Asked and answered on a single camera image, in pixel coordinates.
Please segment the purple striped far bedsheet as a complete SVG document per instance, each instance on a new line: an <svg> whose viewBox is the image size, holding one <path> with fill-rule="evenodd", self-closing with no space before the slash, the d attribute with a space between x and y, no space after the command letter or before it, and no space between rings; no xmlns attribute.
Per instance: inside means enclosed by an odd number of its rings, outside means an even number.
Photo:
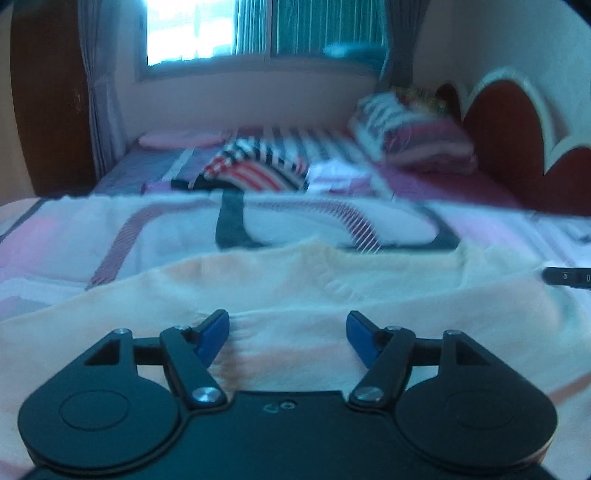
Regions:
<svg viewBox="0 0 591 480"><path fill-rule="evenodd" d="M374 162L346 130L245 127L235 131L152 131L139 136L94 193L172 190L308 193L442 200L516 208L516 197L486 174L401 169Z"/></svg>

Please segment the window with teal blinds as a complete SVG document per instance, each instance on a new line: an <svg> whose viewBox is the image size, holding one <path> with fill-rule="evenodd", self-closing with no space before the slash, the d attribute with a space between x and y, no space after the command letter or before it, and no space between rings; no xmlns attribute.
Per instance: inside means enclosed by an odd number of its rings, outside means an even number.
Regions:
<svg viewBox="0 0 591 480"><path fill-rule="evenodd" d="M236 59L342 61L380 73L388 52L380 1L143 1L139 13L147 78Z"/></svg>

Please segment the dark brown wooden door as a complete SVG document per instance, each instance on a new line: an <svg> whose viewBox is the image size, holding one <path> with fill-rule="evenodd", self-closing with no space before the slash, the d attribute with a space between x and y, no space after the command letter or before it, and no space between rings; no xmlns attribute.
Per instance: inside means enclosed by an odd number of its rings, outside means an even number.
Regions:
<svg viewBox="0 0 591 480"><path fill-rule="evenodd" d="M88 194L96 178L75 1L15 1L10 73L19 140L34 193Z"/></svg>

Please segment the grey left curtain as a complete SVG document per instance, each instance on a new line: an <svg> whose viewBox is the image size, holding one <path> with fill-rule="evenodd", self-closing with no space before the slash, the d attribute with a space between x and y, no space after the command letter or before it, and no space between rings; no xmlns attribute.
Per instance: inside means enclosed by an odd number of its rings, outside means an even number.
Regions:
<svg viewBox="0 0 591 480"><path fill-rule="evenodd" d="M81 0L77 21L88 92L89 132L95 176L102 179L126 152L115 86L118 1Z"/></svg>

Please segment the white pink patterned bedsheet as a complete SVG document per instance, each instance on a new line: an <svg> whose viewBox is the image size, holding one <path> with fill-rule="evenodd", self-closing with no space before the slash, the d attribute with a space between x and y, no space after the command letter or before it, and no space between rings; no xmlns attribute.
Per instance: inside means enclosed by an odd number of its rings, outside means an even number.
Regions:
<svg viewBox="0 0 591 480"><path fill-rule="evenodd" d="M356 253L500 245L558 267L590 263L590 221L443 201L305 194L32 198L1 210L1 315L199 254L317 238Z"/></svg>

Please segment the striped folded blanket pile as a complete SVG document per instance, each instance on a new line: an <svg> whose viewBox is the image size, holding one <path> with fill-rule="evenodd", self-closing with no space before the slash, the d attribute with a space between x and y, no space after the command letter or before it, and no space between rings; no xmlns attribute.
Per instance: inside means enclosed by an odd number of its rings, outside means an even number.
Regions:
<svg viewBox="0 0 591 480"><path fill-rule="evenodd" d="M348 128L377 164L464 175L478 169L473 141L436 98L425 101L409 90L363 97Z"/></svg>

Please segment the red white striped clothing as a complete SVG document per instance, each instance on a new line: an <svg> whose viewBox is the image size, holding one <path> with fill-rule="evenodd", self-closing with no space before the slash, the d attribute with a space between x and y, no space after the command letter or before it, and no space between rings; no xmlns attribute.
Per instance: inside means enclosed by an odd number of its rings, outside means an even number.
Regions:
<svg viewBox="0 0 591 480"><path fill-rule="evenodd" d="M287 156L255 139L226 144L193 180L174 179L179 191L230 190L239 192L304 192L308 190L308 163Z"/></svg>

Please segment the pink flat pillow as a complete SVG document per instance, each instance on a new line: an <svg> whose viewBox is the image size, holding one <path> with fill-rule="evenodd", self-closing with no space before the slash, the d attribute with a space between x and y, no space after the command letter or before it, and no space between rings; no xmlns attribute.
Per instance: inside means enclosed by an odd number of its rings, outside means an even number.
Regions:
<svg viewBox="0 0 591 480"><path fill-rule="evenodd" d="M152 131L141 135L137 143L144 149L152 150L211 148L222 145L229 136L230 132L223 130Z"/></svg>

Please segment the cream white small garment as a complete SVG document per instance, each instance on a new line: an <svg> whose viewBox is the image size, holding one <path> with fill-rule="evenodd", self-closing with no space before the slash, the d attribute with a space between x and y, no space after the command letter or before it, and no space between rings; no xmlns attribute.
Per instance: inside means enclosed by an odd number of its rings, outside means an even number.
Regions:
<svg viewBox="0 0 591 480"><path fill-rule="evenodd" d="M543 262L503 246L444 253L356 254L318 241L197 256L94 288L1 325L1 475L31 466L19 438L24 400L116 328L150 337L230 316L212 367L236 390L353 389L361 363L346 315L427 338L461 330L543 390L559 428L545 466L590 474L590 316L574 294L545 285Z"/></svg>

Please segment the small white folded cloth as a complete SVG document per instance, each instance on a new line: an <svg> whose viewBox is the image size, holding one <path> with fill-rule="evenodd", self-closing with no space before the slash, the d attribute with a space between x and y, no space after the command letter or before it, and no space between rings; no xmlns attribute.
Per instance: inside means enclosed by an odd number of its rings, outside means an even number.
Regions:
<svg viewBox="0 0 591 480"><path fill-rule="evenodd" d="M335 158L308 167L310 194L372 196L372 174Z"/></svg>

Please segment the red heart-shaped headboard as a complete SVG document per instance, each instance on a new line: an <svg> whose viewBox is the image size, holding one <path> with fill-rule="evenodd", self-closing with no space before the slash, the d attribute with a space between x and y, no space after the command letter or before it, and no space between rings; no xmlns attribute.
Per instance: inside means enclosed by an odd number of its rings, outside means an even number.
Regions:
<svg viewBox="0 0 591 480"><path fill-rule="evenodd" d="M590 214L590 134L558 138L542 93L514 68L497 68L467 90L445 81L436 96L474 142L480 170L525 208Z"/></svg>

